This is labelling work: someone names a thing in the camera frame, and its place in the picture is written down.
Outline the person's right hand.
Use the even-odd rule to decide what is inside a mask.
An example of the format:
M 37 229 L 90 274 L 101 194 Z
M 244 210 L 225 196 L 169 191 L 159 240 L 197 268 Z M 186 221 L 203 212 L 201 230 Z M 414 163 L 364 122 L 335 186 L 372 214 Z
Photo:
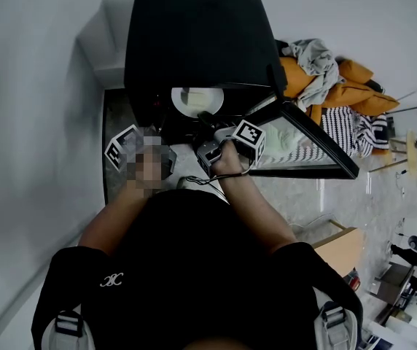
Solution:
M 211 169 L 216 176 L 242 174 L 246 171 L 232 140 L 223 143 L 221 157 L 211 165 Z

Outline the red black tool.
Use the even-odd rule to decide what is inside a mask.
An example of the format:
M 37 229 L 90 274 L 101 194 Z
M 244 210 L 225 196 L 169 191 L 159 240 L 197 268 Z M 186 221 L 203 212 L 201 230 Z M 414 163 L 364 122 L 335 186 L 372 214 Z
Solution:
M 353 291 L 357 291 L 361 285 L 359 273 L 356 268 L 353 268 L 348 274 L 343 277 L 347 285 L 352 288 Z

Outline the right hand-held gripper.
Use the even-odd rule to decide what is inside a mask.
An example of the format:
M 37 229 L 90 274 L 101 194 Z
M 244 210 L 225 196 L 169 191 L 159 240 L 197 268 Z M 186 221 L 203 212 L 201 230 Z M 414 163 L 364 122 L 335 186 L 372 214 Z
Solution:
M 247 159 L 249 170 L 258 165 L 265 150 L 264 130 L 246 120 L 227 127 L 223 116 L 207 111 L 198 113 L 198 119 L 205 129 L 210 130 L 201 143 L 195 144 L 198 163 L 208 176 L 215 176 L 211 167 L 221 158 L 222 145 L 226 141 L 233 141 L 237 152 Z

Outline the light wooden table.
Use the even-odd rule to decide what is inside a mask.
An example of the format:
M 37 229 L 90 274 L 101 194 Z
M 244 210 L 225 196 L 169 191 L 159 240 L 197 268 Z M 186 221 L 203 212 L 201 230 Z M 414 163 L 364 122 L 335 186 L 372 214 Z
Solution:
M 358 266 L 364 249 L 364 233 L 357 227 L 345 227 L 330 219 L 329 223 L 340 231 L 312 244 L 316 253 L 341 277 Z

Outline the person's left forearm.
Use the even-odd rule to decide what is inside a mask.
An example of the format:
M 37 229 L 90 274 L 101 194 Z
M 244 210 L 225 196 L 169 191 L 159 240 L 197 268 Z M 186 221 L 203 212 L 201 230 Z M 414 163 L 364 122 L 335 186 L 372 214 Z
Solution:
M 149 199 L 161 189 L 161 181 L 127 180 L 115 198 L 84 229 L 77 246 L 111 257 Z

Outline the black white striped blanket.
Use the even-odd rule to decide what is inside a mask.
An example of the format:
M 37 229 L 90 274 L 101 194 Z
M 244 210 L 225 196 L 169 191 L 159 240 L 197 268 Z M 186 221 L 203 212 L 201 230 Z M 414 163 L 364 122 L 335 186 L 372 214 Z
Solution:
M 264 124 L 262 126 L 264 131 L 267 125 L 272 125 L 279 130 L 294 127 L 284 118 Z M 373 153 L 389 149 L 389 132 L 384 114 L 368 117 L 355 112 L 349 106 L 323 109 L 320 127 L 351 158 L 355 156 L 365 158 Z M 313 162 L 325 164 L 331 163 L 332 159 L 304 134 L 297 149 L 289 154 L 269 155 L 264 151 L 259 166 L 290 166 L 293 163 L 309 165 Z

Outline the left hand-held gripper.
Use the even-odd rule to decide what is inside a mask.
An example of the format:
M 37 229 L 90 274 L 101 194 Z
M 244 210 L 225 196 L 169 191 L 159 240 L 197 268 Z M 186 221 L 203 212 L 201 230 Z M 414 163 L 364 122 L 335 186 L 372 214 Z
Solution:
M 159 163 L 162 177 L 174 172 L 177 154 L 153 127 L 131 125 L 109 142 L 105 157 L 118 172 L 135 174 L 138 164 Z

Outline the grey crumpled cloth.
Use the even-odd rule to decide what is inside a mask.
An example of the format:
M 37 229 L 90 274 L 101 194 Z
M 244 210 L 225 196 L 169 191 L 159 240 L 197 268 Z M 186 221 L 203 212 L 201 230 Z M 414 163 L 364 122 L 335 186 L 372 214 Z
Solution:
M 293 57 L 313 81 L 297 97 L 297 106 L 303 110 L 313 105 L 322 105 L 329 91 L 337 84 L 344 84 L 339 66 L 332 51 L 321 39 L 304 39 L 282 49 L 286 57 Z

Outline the white round plate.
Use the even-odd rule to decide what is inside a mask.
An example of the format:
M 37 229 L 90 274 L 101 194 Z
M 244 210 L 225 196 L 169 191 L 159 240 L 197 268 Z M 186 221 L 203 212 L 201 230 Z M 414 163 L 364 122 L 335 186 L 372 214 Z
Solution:
M 192 108 L 184 105 L 181 100 L 181 91 L 183 88 L 189 88 L 191 91 L 204 92 L 209 100 L 210 104 L 206 108 Z M 197 118 L 198 113 L 207 111 L 212 114 L 217 113 L 224 101 L 224 92 L 221 88 L 207 88 L 207 87 L 173 87 L 171 89 L 171 100 L 176 110 L 182 113 L 186 117 Z

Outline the orange pillow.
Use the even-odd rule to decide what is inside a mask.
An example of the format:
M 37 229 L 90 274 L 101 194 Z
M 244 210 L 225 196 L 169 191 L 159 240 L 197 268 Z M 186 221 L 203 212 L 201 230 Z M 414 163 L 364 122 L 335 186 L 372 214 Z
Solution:
M 346 59 L 339 64 L 340 75 L 348 81 L 365 84 L 373 78 L 374 73 L 365 66 Z
M 280 62 L 287 79 L 284 96 L 297 98 L 314 81 L 316 76 L 307 75 L 295 58 L 280 57 Z
M 351 106 L 374 95 L 375 91 L 366 85 L 355 82 L 336 84 L 328 92 L 322 106 L 325 108 Z
M 400 105 L 399 101 L 384 94 L 376 93 L 369 98 L 351 105 L 351 108 L 362 115 L 377 117 Z

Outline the person's black t-shirt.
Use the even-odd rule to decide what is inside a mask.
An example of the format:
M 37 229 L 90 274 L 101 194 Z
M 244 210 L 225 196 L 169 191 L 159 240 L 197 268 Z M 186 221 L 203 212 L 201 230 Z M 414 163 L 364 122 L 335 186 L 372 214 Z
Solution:
M 51 260 L 31 327 L 80 308 L 96 350 L 182 350 L 227 338 L 251 350 L 316 350 L 316 291 L 362 320 L 344 279 L 299 242 L 268 252 L 215 195 L 150 198 L 117 251 L 75 246 Z

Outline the black cabinet with glass door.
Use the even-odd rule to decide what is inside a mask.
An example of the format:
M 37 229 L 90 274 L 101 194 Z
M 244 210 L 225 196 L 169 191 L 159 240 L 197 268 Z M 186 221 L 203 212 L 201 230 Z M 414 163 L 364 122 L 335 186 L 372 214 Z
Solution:
M 167 144 L 189 144 L 195 153 L 195 144 L 210 132 L 198 118 L 176 110 L 171 89 L 221 88 L 224 101 L 215 114 L 227 127 L 246 120 L 262 129 L 284 118 L 332 159 L 267 167 L 259 162 L 251 175 L 358 177 L 355 162 L 284 96 L 287 79 L 261 0 L 134 0 L 124 86 L 137 123 L 153 127 Z

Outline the round wooden stool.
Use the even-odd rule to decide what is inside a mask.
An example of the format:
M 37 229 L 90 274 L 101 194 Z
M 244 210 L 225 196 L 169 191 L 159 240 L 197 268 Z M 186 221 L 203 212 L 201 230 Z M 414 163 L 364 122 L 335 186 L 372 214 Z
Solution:
M 410 174 L 415 176 L 417 174 L 417 146 L 416 146 L 416 135 L 413 131 L 409 130 L 406 134 L 406 140 L 400 141 L 397 139 L 390 139 L 389 143 L 397 143 L 402 144 L 405 146 L 405 150 L 398 150 L 393 149 L 391 146 L 390 149 L 387 149 L 384 154 L 382 154 L 382 157 L 384 159 L 384 166 L 371 169 L 369 171 L 370 174 L 386 170 L 389 168 L 394 168 L 400 165 L 405 164 L 406 165 L 406 171 Z M 393 154 L 396 155 L 404 155 L 405 158 L 402 160 L 396 161 L 394 160 Z

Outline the person's right forearm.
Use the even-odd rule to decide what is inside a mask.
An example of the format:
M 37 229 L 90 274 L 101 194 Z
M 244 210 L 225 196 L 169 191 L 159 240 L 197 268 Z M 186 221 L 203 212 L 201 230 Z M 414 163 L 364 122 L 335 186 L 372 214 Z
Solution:
M 219 183 L 235 213 L 269 253 L 297 242 L 292 228 L 266 201 L 250 176 L 223 178 Z

